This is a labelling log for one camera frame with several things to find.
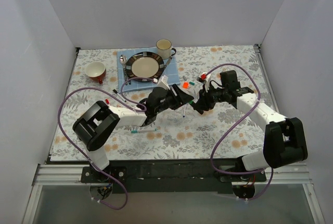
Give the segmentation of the blue capped white pen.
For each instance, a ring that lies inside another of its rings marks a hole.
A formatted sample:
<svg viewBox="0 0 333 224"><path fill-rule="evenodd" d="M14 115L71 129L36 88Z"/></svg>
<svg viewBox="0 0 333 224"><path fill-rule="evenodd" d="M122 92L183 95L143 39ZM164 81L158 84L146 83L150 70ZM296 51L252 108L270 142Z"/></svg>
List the blue capped white pen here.
<svg viewBox="0 0 333 224"><path fill-rule="evenodd" d="M183 118L185 118L185 115L186 115L186 107L187 107L187 104L185 104L183 107Z"/></svg>

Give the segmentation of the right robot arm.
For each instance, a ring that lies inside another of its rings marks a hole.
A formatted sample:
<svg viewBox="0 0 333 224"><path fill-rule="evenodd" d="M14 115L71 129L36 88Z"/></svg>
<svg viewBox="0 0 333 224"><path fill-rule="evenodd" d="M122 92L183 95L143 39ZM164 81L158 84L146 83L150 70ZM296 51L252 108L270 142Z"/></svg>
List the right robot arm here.
<svg viewBox="0 0 333 224"><path fill-rule="evenodd" d="M202 73L198 76L203 87L193 109L203 114L213 109L216 103L226 102L245 113L264 132L261 151L237 158L234 172L239 180L249 180L255 170L279 168L307 159L308 149L300 119L287 118L259 101L253 90L240 85L236 71L225 71L220 75L222 84L218 88L211 84L210 75Z"/></svg>

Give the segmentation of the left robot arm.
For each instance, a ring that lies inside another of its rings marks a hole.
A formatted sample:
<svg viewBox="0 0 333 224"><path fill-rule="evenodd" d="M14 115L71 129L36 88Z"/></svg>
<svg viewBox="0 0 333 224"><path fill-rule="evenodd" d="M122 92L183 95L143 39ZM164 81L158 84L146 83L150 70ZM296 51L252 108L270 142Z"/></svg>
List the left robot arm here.
<svg viewBox="0 0 333 224"><path fill-rule="evenodd" d="M167 109L176 110L194 99L176 84L165 89L156 87L136 109L113 107L97 101L74 124L73 131L83 142L90 163L95 165L93 176L106 182L111 175L104 144L118 127L144 127L155 121L157 114Z"/></svg>

